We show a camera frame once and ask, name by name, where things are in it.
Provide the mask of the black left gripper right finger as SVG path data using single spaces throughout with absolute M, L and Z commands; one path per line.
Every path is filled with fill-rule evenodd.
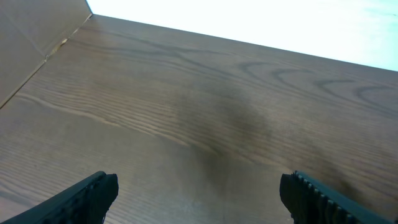
M 298 224 L 391 224 L 307 174 L 282 174 L 280 199 Z

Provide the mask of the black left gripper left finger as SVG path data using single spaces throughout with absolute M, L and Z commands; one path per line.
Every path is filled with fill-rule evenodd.
M 118 192 L 117 175 L 98 171 L 2 224 L 103 224 Z

